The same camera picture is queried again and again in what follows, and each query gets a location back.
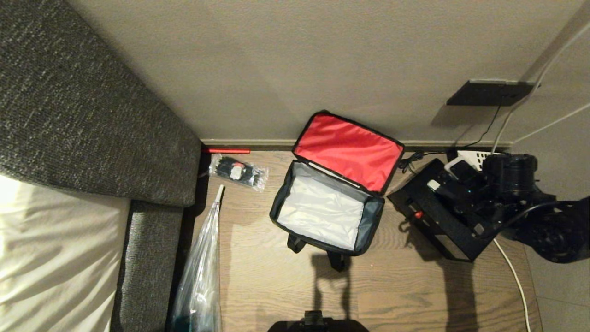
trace red stick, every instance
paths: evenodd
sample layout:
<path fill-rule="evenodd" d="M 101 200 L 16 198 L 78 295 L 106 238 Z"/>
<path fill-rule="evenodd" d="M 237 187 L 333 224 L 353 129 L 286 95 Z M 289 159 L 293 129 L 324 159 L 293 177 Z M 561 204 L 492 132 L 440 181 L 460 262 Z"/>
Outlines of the red stick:
<path fill-rule="evenodd" d="M 203 149 L 204 154 L 249 154 L 250 149 Z"/>

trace bag handle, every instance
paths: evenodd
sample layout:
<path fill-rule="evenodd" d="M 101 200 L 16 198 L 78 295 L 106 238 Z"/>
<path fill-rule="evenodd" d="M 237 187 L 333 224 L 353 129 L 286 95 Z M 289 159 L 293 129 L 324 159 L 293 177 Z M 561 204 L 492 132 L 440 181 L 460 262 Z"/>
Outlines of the bag handle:
<path fill-rule="evenodd" d="M 346 263 L 344 261 L 343 254 L 328 251 L 328 259 L 330 260 L 330 266 L 334 270 L 336 270 L 338 272 L 342 272 L 346 268 Z"/>
<path fill-rule="evenodd" d="M 299 253 L 303 247 L 305 247 L 307 243 L 298 238 L 295 235 L 289 234 L 289 238 L 287 239 L 287 247 L 293 250 L 294 253 Z"/>

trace clear plastic wrap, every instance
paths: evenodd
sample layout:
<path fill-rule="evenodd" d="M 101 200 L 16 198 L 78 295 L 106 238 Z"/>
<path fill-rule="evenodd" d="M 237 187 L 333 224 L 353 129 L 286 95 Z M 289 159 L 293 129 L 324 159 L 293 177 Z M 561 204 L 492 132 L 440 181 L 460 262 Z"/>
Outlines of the clear plastic wrap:
<path fill-rule="evenodd" d="M 209 175 L 216 175 L 246 185 L 255 191 L 263 191 L 268 180 L 268 168 L 241 162 L 225 155 L 214 154 L 211 155 Z"/>
<path fill-rule="evenodd" d="M 219 306 L 219 205 L 224 186 L 193 242 L 172 312 L 175 332 L 221 332 Z"/>

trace black machine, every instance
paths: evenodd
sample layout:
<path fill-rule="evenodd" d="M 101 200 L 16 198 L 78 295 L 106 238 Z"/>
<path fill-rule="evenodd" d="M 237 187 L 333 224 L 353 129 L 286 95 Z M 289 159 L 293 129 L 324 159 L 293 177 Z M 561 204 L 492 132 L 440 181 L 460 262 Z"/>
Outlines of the black machine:
<path fill-rule="evenodd" d="M 545 259 L 588 258 L 590 197 L 557 201 L 535 185 L 532 155 L 491 155 L 477 171 L 466 160 L 433 160 L 388 198 L 448 259 L 473 261 L 500 232 Z"/>

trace wooden floor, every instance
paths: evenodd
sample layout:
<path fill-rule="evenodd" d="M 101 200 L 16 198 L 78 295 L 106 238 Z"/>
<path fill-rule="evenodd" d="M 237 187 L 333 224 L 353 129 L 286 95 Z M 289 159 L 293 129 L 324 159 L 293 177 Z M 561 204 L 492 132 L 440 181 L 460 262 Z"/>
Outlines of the wooden floor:
<path fill-rule="evenodd" d="M 414 165 L 419 168 L 432 157 Z M 209 179 L 208 206 L 219 185 L 227 186 L 219 224 L 224 331 L 266 332 L 276 321 L 299 320 L 313 309 L 325 317 L 357 320 L 373 332 L 526 331 L 514 277 L 494 245 L 475 263 L 441 259 L 386 200 L 371 247 L 338 273 L 317 248 L 308 245 L 299 254 L 288 249 L 287 233 L 268 216 L 293 155 L 253 152 L 238 159 L 269 167 L 270 178 L 263 193 Z M 396 172 L 389 190 L 410 175 Z M 195 234 L 206 214 L 197 218 Z M 523 245 L 499 241 L 525 291 L 531 328 L 541 331 Z"/>

